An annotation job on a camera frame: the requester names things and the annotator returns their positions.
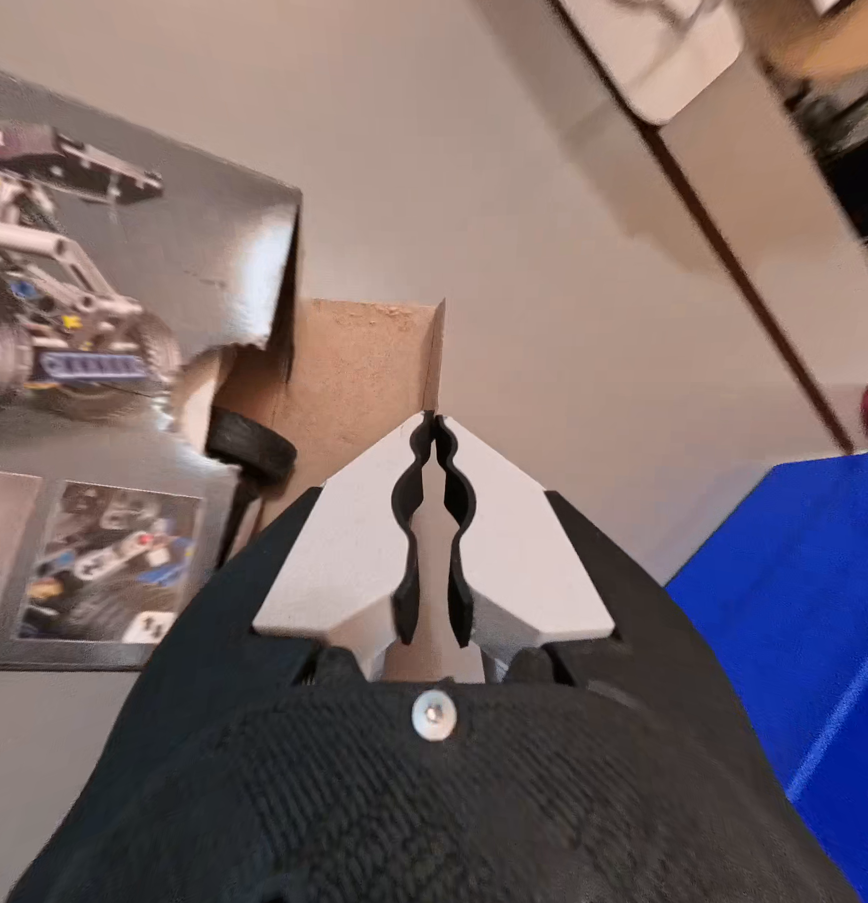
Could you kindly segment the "blue plastic bin with tag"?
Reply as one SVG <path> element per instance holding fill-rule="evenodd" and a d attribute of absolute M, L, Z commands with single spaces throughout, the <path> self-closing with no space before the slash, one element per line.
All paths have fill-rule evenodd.
<path fill-rule="evenodd" d="M 774 467 L 667 591 L 868 901 L 868 452 Z"/>

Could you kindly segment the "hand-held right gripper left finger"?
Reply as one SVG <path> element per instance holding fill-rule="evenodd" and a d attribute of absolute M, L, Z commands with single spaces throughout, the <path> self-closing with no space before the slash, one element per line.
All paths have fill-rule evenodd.
<path fill-rule="evenodd" d="M 413 518 L 424 500 L 434 414 L 409 416 L 327 479 L 252 626 L 349 650 L 378 680 L 390 647 L 409 644 L 420 589 Z"/>

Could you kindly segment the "black rubber toy tyre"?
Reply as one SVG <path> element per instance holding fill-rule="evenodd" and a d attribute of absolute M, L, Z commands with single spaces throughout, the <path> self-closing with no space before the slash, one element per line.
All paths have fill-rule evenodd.
<path fill-rule="evenodd" d="M 212 407 L 205 452 L 240 468 L 260 487 L 283 486 L 295 467 L 292 443 L 261 423 L 226 408 Z"/>

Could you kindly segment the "dark printed lego box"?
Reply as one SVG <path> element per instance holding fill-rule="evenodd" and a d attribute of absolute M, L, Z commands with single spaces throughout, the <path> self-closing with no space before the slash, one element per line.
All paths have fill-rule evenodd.
<path fill-rule="evenodd" d="M 0 672 L 133 672 L 262 488 L 224 364 L 292 370 L 301 193 L 0 72 Z"/>

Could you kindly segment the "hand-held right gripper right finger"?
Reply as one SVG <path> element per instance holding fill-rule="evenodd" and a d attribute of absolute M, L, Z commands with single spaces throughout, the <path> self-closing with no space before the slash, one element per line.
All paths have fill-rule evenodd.
<path fill-rule="evenodd" d="M 451 540 L 447 601 L 486 681 L 518 653 L 609 638 L 615 623 L 541 484 L 450 416 L 436 418 Z"/>

